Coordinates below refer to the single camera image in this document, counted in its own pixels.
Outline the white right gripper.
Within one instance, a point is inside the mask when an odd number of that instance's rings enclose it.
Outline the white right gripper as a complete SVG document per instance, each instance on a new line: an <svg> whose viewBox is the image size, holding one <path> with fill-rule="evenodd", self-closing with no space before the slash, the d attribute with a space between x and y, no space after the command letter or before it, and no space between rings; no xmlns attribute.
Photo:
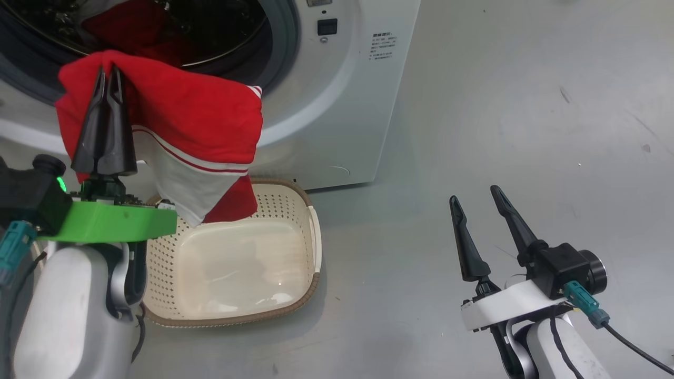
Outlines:
<svg viewBox="0 0 674 379"><path fill-rule="evenodd" d="M499 214L505 218L518 250L518 264L532 266L536 252L546 249L548 243L537 238L517 209L498 185L491 185L491 195ZM449 199L453 232L457 243L462 280L476 283L478 300L461 305L461 317L467 331L488 328L499 322L543 310L566 302L567 298L549 299L533 280L516 283L501 290L491 279L491 269L480 256L467 228L467 217L456 196Z"/></svg>

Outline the red and white garment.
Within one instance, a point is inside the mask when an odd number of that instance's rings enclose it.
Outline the red and white garment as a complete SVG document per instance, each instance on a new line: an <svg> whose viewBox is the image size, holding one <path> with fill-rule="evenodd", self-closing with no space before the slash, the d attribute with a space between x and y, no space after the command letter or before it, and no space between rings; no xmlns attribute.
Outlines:
<svg viewBox="0 0 674 379"><path fill-rule="evenodd" d="M154 0L89 0L80 26L105 50L58 73L66 93L55 106L69 157L98 73L115 66L125 76L135 156L178 216L198 226L253 215L249 168L263 126L262 89L182 70L193 51Z"/></svg>

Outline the cream perforated laundry basket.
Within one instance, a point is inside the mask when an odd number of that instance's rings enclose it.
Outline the cream perforated laundry basket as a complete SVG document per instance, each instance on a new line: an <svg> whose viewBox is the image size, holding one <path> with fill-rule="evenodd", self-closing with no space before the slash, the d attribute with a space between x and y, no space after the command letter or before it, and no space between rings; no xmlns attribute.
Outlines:
<svg viewBox="0 0 674 379"><path fill-rule="evenodd" d="M147 243L147 317L167 328L211 328L284 316L313 296L322 232L310 197L280 179L255 179L257 211Z"/></svg>

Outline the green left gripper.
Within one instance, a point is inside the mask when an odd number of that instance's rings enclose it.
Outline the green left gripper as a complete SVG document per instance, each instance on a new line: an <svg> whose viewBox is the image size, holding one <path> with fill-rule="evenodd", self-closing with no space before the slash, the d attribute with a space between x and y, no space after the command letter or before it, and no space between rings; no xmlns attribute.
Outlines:
<svg viewBox="0 0 674 379"><path fill-rule="evenodd" d="M79 192L70 193L72 206L60 230L53 235L38 231L38 240L139 243L176 232L176 211L138 202L137 197L127 194L125 185L116 177L135 175L137 160L125 77L115 65L108 86L104 68L99 69L72 158L72 170L85 174L97 172L106 133L105 173L115 176L89 176Z"/></svg>

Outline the white front-load washing machine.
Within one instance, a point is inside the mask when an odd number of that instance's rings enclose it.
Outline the white front-load washing machine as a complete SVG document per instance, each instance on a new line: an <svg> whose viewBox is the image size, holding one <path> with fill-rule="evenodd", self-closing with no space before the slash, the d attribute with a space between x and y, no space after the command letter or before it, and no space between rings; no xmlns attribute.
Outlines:
<svg viewBox="0 0 674 379"><path fill-rule="evenodd" d="M0 154L65 157L58 72L105 46L89 0L0 0ZM183 69L262 88L251 175L305 190L372 182L422 0L154 0L193 53ZM337 34L317 35L337 18Z"/></svg>

